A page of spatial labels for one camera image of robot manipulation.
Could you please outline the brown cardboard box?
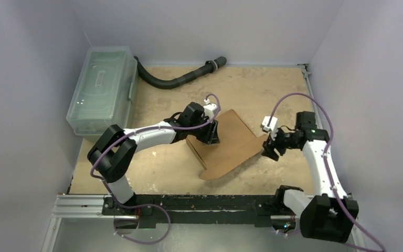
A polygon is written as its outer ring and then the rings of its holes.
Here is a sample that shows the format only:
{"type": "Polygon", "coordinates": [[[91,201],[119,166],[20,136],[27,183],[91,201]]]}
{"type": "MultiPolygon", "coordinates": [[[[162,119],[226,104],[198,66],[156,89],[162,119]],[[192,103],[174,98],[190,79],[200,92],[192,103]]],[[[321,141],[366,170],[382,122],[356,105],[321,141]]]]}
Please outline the brown cardboard box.
{"type": "Polygon", "coordinates": [[[194,136],[186,143],[204,168],[199,178],[211,181],[221,178],[243,162],[261,153],[266,135],[256,136],[235,110],[217,117],[219,144],[206,145],[194,136]]]}

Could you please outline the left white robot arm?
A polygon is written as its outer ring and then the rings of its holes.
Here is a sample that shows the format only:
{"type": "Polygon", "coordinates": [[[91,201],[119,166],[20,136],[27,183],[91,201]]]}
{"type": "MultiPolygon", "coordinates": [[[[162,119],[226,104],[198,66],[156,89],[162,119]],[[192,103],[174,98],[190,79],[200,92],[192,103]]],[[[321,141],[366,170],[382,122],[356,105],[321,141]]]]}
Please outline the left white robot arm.
{"type": "Polygon", "coordinates": [[[123,215],[135,210],[135,193],[125,174],[136,153],[173,144],[188,136],[203,144],[218,144],[215,117],[219,111],[219,105],[206,99],[205,105],[191,102],[184,111],[148,127],[122,129],[117,124],[109,126],[88,152],[87,159],[92,164],[91,172],[99,172],[98,178],[116,198],[115,208],[123,215]]]}

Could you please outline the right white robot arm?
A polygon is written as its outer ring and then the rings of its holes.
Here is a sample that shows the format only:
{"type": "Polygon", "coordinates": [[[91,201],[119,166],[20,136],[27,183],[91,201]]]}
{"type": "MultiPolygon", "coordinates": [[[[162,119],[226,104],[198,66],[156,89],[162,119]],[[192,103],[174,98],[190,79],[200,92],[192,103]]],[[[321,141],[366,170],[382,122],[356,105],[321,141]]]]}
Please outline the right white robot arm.
{"type": "Polygon", "coordinates": [[[309,198],[299,187],[281,185],[268,205],[281,214],[294,213],[295,230],[305,238],[346,243],[359,207],[340,185],[328,146],[330,136],[317,127],[315,114],[298,112],[294,129],[288,132],[278,126],[276,117],[266,116],[261,129],[268,135],[262,145],[262,156],[278,161],[287,150],[300,150],[309,166],[315,191],[309,198]]]}

